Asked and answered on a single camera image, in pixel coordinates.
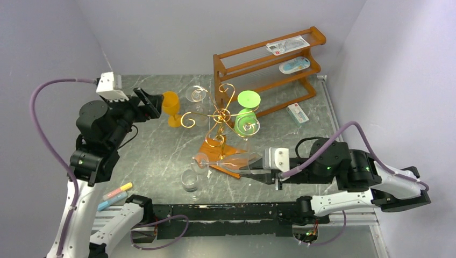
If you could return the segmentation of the orange plastic wine glass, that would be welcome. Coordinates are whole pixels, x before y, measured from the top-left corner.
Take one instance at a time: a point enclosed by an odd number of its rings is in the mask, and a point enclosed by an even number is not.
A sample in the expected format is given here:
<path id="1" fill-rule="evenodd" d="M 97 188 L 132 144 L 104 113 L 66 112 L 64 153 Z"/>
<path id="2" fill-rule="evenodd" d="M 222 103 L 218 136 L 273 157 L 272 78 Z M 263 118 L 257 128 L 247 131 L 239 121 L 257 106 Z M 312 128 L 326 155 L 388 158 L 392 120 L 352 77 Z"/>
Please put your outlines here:
<path id="1" fill-rule="evenodd" d="M 166 91 L 163 93 L 164 99 L 162 102 L 162 110 L 168 117 L 168 125 L 170 127 L 180 127 L 181 126 L 181 115 L 180 111 L 180 101 L 177 93 L 173 91 Z"/>

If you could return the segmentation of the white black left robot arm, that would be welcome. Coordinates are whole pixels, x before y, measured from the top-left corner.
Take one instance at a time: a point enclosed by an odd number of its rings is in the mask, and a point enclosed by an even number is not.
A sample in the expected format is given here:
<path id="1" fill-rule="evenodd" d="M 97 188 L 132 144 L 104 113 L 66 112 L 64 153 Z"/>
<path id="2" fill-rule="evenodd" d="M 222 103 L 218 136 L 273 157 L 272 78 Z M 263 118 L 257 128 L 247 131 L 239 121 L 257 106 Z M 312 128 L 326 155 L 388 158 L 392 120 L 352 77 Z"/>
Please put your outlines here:
<path id="1" fill-rule="evenodd" d="M 109 257 L 133 226 L 152 222 L 152 200 L 134 195 L 119 214 L 92 232 L 97 208 L 119 160 L 121 143 L 135 123 L 161 116 L 163 100 L 163 95 L 135 88 L 134 95 L 125 100 L 100 99 L 80 108 L 76 121 L 80 135 L 69 159 L 66 206 L 48 257 Z"/>

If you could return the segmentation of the green plastic wine glass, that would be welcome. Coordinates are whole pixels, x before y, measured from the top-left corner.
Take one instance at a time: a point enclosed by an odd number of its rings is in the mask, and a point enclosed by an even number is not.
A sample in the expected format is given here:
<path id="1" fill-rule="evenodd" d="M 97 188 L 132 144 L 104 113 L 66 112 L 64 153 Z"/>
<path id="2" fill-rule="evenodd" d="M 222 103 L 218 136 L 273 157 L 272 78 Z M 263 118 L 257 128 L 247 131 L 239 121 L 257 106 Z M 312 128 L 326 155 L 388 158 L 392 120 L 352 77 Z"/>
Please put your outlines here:
<path id="1" fill-rule="evenodd" d="M 255 110 L 259 107 L 261 103 L 261 97 L 260 95 L 252 90 L 245 90 L 242 91 L 237 98 L 237 101 L 243 109 L 239 111 L 239 113 L 236 115 L 235 122 L 237 120 L 238 116 L 248 114 L 248 113 L 254 113 Z"/>

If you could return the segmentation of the clear wine glass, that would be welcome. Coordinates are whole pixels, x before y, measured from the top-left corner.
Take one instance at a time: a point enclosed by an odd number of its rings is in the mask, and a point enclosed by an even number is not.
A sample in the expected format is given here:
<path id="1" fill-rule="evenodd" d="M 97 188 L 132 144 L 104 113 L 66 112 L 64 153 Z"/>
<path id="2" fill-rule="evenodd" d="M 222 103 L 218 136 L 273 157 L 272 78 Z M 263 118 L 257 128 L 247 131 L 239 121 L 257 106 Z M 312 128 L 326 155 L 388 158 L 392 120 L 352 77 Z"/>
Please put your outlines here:
<path id="1" fill-rule="evenodd" d="M 188 119 L 195 121 L 195 126 L 203 127 L 207 125 L 209 117 L 207 114 L 208 108 L 204 105 L 204 99 L 206 98 L 207 90 L 200 85 L 193 85 L 186 91 L 186 99 L 190 102 L 188 106 Z"/>
<path id="2" fill-rule="evenodd" d="M 254 113 L 248 113 L 237 117 L 234 130 L 241 138 L 235 146 L 237 153 L 250 151 L 250 142 L 248 139 L 255 135 L 259 129 L 260 123 Z"/>
<path id="3" fill-rule="evenodd" d="M 199 176 L 193 170 L 187 169 L 182 173 L 181 185 L 192 201 L 199 200 L 202 185 Z"/>
<path id="4" fill-rule="evenodd" d="M 227 171 L 235 174 L 251 173 L 251 170 L 247 169 L 247 158 L 251 152 L 235 153 L 228 155 L 221 160 L 209 161 L 209 158 L 204 153 L 197 153 L 192 158 L 190 167 L 197 173 L 202 173 L 204 169 L 208 169 L 210 165 L 219 166 Z"/>

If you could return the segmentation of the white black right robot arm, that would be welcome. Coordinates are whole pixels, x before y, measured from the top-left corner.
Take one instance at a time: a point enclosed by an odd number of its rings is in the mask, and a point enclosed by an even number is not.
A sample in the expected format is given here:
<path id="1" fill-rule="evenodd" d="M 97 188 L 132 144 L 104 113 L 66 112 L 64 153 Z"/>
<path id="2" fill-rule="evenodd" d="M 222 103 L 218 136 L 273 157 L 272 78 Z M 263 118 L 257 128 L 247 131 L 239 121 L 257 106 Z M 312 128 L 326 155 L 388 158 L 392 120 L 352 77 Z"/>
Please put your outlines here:
<path id="1" fill-rule="evenodd" d="M 281 189 L 283 184 L 330 184 L 336 182 L 337 193 L 301 196 L 295 202 L 278 204 L 281 224 L 307 225 L 329 222 L 329 214 L 361 207 L 380 208 L 382 212 L 401 212 L 431 203 L 427 191 L 421 189 L 416 167 L 383 168 L 373 154 L 349 149 L 345 142 L 334 141 L 300 173 L 286 180 L 279 178 L 282 162 L 291 167 L 302 165 L 307 158 L 289 157 L 277 148 L 263 156 L 243 158 L 240 174 Z"/>

